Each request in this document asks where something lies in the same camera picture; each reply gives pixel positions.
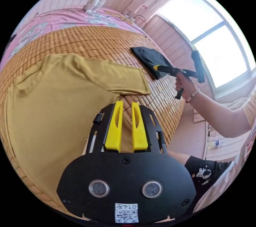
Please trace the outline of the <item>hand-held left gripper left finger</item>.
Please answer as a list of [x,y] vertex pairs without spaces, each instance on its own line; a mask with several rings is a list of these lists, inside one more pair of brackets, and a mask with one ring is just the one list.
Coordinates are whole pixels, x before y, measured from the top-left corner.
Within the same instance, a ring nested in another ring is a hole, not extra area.
[[121,151],[123,101],[116,101],[106,136],[106,150]]

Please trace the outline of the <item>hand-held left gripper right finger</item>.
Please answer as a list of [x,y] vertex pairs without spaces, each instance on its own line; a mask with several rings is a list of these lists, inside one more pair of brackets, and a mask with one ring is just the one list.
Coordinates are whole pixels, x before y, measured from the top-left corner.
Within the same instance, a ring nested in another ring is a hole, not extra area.
[[148,148],[144,122],[137,102],[132,102],[132,147],[133,152],[145,151]]

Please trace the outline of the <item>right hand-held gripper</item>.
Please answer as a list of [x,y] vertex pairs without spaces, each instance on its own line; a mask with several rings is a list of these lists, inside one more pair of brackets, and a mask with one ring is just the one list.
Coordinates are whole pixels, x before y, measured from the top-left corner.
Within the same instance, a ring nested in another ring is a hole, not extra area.
[[179,69],[179,68],[170,67],[170,66],[160,66],[160,65],[156,65],[153,68],[156,71],[167,73],[173,77],[176,77],[176,74],[178,72],[181,72],[187,78],[190,78],[190,77],[197,78],[197,73],[191,70]]

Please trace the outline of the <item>person's right hand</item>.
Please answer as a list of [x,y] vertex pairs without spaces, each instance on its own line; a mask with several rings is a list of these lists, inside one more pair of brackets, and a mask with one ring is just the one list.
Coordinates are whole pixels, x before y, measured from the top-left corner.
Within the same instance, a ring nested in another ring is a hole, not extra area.
[[182,92],[181,96],[186,100],[186,103],[189,103],[199,93],[194,82],[182,72],[176,74],[175,89],[177,92]]

